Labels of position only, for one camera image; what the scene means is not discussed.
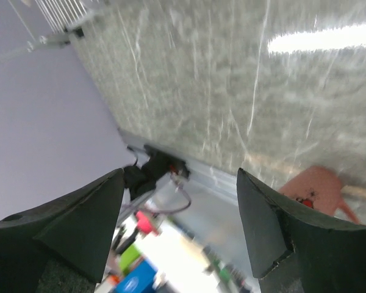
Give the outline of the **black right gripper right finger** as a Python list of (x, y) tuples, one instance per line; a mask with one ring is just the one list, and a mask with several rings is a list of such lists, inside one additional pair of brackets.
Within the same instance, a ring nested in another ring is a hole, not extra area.
[(237, 199), (262, 292), (366, 292), (366, 225), (308, 208), (243, 169)]

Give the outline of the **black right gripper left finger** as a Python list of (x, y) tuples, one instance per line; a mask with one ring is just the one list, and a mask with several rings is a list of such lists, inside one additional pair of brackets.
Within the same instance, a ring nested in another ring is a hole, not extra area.
[(124, 193), (116, 169), (0, 220), (0, 292), (93, 292), (103, 277)]

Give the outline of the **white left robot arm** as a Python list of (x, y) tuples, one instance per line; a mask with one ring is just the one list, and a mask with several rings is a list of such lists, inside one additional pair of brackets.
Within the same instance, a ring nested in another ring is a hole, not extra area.
[(144, 173), (138, 166), (127, 165), (123, 171), (124, 187), (129, 190), (131, 201), (156, 189), (156, 180)]

